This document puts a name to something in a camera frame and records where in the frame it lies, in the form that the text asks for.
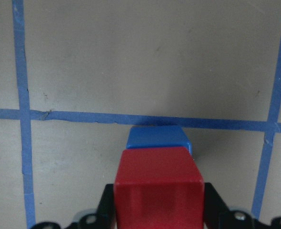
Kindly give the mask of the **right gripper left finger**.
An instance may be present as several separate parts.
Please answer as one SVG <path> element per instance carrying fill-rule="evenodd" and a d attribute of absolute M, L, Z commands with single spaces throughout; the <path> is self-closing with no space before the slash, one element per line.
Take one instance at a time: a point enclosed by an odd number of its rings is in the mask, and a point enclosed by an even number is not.
<path fill-rule="evenodd" d="M 115 204 L 113 184 L 106 184 L 96 209 L 77 213 L 67 229 L 114 229 Z"/>

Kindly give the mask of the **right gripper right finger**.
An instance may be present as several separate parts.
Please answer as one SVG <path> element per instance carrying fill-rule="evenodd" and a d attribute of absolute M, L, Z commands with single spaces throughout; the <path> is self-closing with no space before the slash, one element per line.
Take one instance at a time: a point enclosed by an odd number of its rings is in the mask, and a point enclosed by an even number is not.
<path fill-rule="evenodd" d="M 281 217 L 269 225 L 242 210 L 230 210 L 212 183 L 205 183 L 203 222 L 208 229 L 281 229 Z"/>

